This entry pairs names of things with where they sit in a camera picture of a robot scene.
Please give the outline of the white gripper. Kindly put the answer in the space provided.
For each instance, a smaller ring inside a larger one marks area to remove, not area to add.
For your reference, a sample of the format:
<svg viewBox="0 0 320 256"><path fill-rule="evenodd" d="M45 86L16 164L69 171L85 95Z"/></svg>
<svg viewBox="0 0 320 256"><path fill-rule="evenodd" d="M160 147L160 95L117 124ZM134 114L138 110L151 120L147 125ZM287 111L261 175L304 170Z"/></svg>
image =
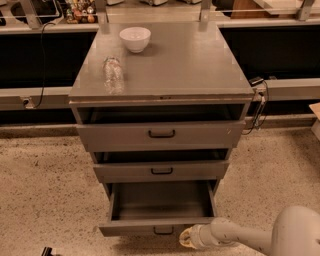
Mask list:
<svg viewBox="0 0 320 256"><path fill-rule="evenodd" d="M209 224L194 225L185 229L179 236L179 243L186 248L207 249L213 247L214 242Z"/></svg>

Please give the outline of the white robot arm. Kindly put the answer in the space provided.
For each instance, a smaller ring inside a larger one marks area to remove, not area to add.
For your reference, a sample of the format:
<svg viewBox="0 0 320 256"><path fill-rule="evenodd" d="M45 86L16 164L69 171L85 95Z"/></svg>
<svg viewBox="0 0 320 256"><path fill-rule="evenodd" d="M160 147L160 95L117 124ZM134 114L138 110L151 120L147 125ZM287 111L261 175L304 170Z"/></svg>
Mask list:
<svg viewBox="0 0 320 256"><path fill-rule="evenodd" d="M210 224L196 224L179 236L184 247L245 245L266 256L320 256L320 214L303 206L284 208L271 231L240 226L216 217Z"/></svg>

